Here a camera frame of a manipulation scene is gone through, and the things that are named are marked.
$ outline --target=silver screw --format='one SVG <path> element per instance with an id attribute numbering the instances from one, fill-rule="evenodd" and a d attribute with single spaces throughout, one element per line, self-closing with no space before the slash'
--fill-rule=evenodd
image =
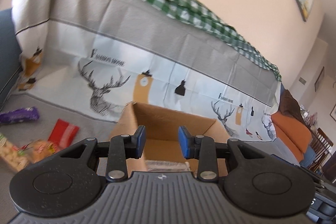
<path id="1" fill-rule="evenodd" d="M 207 179 L 208 180 L 208 179 L 214 179 L 216 177 L 217 177 L 216 173 L 212 172 L 212 171 L 203 171 L 201 173 L 201 178 L 202 179 Z"/>
<path id="2" fill-rule="evenodd" d="M 120 170 L 112 170 L 112 171 L 109 171 L 109 177 L 111 179 L 121 179 L 123 178 L 125 175 L 125 173 L 123 171 L 120 171 Z"/>

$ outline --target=brown cloth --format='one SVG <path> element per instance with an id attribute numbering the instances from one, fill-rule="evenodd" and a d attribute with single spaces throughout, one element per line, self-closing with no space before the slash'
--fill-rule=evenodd
<path id="1" fill-rule="evenodd" d="M 297 119 L 310 130 L 310 128 L 306 125 L 304 119 L 302 118 L 299 103 L 293 98 L 289 90 L 285 90 L 280 95 L 279 110 L 282 115 Z"/>

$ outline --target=wooden chair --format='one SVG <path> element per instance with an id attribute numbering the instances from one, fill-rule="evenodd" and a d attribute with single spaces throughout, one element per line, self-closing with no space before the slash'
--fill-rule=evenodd
<path id="1" fill-rule="evenodd" d="M 317 129 L 317 132 L 312 134 L 313 140 L 310 143 L 310 147 L 314 150 L 316 157 L 313 163 L 308 167 L 315 172 L 328 155 L 330 155 L 329 149 L 334 143 L 328 138 L 321 128 Z"/>

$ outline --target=black mechanical component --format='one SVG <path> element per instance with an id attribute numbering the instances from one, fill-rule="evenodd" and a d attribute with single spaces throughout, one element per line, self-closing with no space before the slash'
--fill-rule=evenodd
<path id="1" fill-rule="evenodd" d="M 310 223 L 305 214 L 313 198 L 309 210 L 320 214 L 319 221 L 335 215 L 334 193 L 307 170 L 238 139 L 216 143 L 207 136 L 192 136 L 185 127 L 179 128 L 178 139 L 184 157 L 199 160 L 196 178 L 190 172 L 134 172 L 128 178 L 126 159 L 141 157 L 144 126 L 133 136 L 115 136 L 110 142 L 87 138 L 27 167 L 10 184 L 20 212 L 11 224 L 83 219 L 89 224 L 120 224 L 133 223 L 142 215 L 147 223 L 164 223 L 170 217 L 174 223 L 193 224 L 237 223 L 237 219 Z M 96 174 L 100 157 L 108 158 L 104 177 Z M 219 177 L 217 159 L 226 159 L 226 177 Z"/>

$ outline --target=white crosshair logo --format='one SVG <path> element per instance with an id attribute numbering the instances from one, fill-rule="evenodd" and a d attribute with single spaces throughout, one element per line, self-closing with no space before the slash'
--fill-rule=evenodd
<path id="1" fill-rule="evenodd" d="M 167 176 L 162 174 L 162 175 L 157 176 L 157 178 L 160 179 L 160 180 L 164 180 L 164 179 L 167 178 Z"/>

